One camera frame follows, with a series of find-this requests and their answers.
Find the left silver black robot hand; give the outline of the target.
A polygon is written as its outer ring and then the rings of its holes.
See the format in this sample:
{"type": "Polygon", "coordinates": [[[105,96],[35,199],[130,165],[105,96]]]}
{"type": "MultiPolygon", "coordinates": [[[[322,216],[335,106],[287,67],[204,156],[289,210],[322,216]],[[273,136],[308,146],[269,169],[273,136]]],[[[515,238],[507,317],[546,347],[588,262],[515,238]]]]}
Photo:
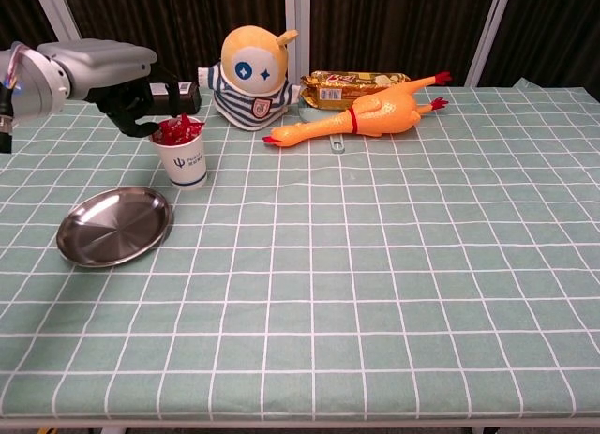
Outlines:
{"type": "Polygon", "coordinates": [[[149,48],[85,38],[41,44],[37,51],[66,72],[70,99],[95,104],[129,137],[145,138],[158,130],[156,123],[137,123],[154,106],[152,80],[166,87],[167,114],[181,113],[178,80],[158,64],[158,55],[149,48]]]}

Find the dark bottle with white cap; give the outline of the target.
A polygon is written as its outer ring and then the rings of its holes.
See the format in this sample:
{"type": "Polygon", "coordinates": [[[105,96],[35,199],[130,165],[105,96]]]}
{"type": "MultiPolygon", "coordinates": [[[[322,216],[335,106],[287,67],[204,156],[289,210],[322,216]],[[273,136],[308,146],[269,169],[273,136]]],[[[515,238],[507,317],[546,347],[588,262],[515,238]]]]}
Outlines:
{"type": "Polygon", "coordinates": [[[151,82],[150,89],[153,104],[148,115],[170,115],[172,113],[193,115],[202,105],[202,96],[195,82],[179,82],[179,99],[177,104],[171,104],[171,98],[165,82],[151,82]]]}

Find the white paper cup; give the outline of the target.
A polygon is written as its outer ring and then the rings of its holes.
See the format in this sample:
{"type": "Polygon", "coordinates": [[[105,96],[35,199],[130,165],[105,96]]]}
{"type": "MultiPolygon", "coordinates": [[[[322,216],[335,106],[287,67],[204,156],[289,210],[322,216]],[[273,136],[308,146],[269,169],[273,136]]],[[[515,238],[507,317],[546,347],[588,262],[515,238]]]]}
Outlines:
{"type": "Polygon", "coordinates": [[[172,184],[182,189],[201,187],[207,178],[202,134],[192,142],[164,146],[152,141],[172,184]]]}

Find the yellow plush doll striped shirt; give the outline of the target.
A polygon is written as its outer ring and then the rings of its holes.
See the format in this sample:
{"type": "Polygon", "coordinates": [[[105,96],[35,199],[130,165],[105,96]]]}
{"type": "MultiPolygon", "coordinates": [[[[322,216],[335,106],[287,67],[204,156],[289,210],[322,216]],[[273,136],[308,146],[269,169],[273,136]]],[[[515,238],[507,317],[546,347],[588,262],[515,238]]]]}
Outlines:
{"type": "Polygon", "coordinates": [[[197,71],[198,85],[213,91],[218,112],[245,131],[264,129],[297,102],[300,86],[288,81],[287,45],[295,30],[275,35],[255,25],[226,36],[219,61],[197,71]]]}

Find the metal bowl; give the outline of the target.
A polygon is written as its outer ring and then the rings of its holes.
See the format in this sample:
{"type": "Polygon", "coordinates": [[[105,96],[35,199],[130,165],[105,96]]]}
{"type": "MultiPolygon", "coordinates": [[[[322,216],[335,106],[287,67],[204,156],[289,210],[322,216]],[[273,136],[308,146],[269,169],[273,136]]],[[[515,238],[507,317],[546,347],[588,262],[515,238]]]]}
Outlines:
{"type": "Polygon", "coordinates": [[[79,266],[115,266],[158,245],[172,220],[172,207],[159,192],[117,187],[74,207],[61,222],[55,242],[62,257],[79,266]]]}

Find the gold biscuit package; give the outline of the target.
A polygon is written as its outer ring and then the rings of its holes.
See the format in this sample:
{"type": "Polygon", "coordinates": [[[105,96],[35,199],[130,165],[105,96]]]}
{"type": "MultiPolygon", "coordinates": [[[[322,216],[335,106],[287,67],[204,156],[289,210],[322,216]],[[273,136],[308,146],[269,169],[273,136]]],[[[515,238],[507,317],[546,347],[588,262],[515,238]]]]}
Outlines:
{"type": "Polygon", "coordinates": [[[409,80],[403,73],[315,70],[302,77],[301,97],[315,109],[343,111],[359,97],[409,80]]]}

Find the yellow rubber chicken toy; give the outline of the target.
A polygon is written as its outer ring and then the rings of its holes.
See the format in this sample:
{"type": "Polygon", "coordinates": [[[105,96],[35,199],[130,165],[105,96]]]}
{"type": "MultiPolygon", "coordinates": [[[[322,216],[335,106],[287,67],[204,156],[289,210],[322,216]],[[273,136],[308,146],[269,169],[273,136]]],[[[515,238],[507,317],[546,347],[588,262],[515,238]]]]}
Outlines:
{"type": "Polygon", "coordinates": [[[381,137],[401,133],[416,126],[424,114],[444,108],[448,101],[438,97],[419,105],[413,94],[430,85],[445,85],[452,80],[448,71],[415,81],[394,84],[378,93],[361,96],[344,112],[322,120],[275,127],[262,138],[277,147],[294,146],[311,138],[334,134],[359,134],[381,137]]]}

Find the green checkered tablecloth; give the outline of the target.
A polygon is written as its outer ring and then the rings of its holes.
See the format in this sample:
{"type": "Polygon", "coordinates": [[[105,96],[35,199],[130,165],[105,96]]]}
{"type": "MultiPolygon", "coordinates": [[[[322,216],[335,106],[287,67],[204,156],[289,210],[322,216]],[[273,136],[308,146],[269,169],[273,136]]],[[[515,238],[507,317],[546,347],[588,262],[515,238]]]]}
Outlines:
{"type": "Polygon", "coordinates": [[[279,150],[199,116],[209,176],[71,103],[0,156],[0,419],[600,417],[600,103],[432,87],[395,137],[279,150]],[[62,257],[117,187],[172,207],[115,266],[62,257]]]}

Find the grey partition frame post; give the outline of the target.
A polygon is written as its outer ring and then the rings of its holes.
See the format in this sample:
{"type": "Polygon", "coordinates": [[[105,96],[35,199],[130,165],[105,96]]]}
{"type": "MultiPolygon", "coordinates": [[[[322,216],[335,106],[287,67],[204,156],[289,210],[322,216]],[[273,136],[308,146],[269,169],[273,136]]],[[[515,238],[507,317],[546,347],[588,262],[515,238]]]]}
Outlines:
{"type": "Polygon", "coordinates": [[[299,82],[310,73],[310,0],[285,0],[287,30],[296,30],[298,37],[289,45],[288,75],[291,82],[299,82]]]}
{"type": "Polygon", "coordinates": [[[465,80],[465,85],[467,87],[476,87],[481,80],[508,1],[509,0],[491,1],[484,28],[465,80]]]}
{"type": "Polygon", "coordinates": [[[37,51],[62,69],[70,82],[70,98],[85,99],[91,89],[103,87],[101,73],[102,42],[82,38],[67,0],[38,0],[57,37],[37,51]]]}

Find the white table frame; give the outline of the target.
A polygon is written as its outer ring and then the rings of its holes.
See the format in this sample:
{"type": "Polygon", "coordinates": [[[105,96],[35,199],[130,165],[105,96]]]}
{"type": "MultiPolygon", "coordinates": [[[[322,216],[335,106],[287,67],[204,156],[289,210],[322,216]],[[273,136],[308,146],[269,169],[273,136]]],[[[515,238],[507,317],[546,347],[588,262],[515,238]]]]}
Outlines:
{"type": "Polygon", "coordinates": [[[440,427],[600,427],[600,417],[417,419],[417,420],[130,420],[0,419],[0,429],[59,428],[440,428],[440,427]]]}

